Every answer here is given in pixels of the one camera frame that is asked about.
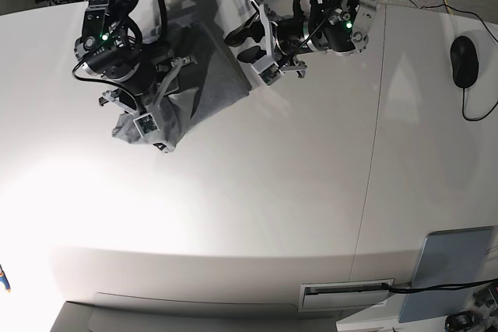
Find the grey T-shirt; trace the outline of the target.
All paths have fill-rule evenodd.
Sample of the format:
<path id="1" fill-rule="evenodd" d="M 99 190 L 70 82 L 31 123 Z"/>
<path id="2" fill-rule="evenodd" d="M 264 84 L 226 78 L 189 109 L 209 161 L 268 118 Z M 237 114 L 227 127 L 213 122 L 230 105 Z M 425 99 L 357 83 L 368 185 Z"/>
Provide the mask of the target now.
<path id="1" fill-rule="evenodd" d="M 176 79 L 182 87 L 198 88 L 198 109 L 190 115 L 184 109 L 189 99 L 165 98 L 147 112 L 159 114 L 159 131 L 141 137 L 132 114 L 123 112 L 112 131 L 114 138 L 131 145 L 153 145 L 172 152 L 196 125 L 249 95 L 251 85 L 223 41 L 223 29 L 215 17 L 217 0 L 169 0 L 168 34 L 179 38 L 179 54 L 193 56 L 194 64 L 184 66 Z"/>

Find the black computer mouse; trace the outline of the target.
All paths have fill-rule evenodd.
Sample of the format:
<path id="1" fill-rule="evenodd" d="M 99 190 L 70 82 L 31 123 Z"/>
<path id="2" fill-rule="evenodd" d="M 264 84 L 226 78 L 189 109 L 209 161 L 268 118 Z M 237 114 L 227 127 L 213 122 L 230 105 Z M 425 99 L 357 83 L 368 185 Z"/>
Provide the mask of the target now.
<path id="1" fill-rule="evenodd" d="M 454 84 L 460 89 L 473 86 L 479 76 L 479 59 L 472 40 L 463 35 L 455 38 L 450 59 Z"/>

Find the grey laptop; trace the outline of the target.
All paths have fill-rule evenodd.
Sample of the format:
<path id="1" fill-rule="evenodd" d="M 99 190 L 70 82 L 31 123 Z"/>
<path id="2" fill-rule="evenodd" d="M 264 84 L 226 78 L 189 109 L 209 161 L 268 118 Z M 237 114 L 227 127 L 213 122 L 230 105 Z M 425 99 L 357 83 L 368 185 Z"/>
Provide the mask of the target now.
<path id="1" fill-rule="evenodd" d="M 413 288 L 462 284 L 477 280 L 494 228 L 484 226 L 430 233 L 411 280 Z M 459 312 L 469 290 L 426 291 L 407 295 L 399 323 L 412 323 Z"/>

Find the blue orange object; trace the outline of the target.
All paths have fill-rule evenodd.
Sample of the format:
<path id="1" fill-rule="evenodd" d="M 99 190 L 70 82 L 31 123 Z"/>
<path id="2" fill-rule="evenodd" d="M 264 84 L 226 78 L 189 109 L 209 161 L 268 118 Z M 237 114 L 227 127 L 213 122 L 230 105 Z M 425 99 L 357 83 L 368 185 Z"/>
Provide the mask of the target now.
<path id="1" fill-rule="evenodd" d="M 7 292 L 11 292 L 9 280 L 8 280 L 6 274 L 1 266 L 0 266 L 0 282 L 4 286 L 4 288 Z"/>

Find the black items bottom right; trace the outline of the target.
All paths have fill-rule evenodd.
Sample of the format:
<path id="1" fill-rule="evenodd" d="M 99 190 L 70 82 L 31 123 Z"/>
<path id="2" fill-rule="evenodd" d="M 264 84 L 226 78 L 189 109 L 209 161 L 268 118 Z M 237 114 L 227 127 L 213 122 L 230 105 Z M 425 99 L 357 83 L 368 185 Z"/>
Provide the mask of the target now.
<path id="1" fill-rule="evenodd" d="M 497 283 L 492 283 L 473 294 L 469 309 L 448 316 L 444 331 L 497 332 Z"/>

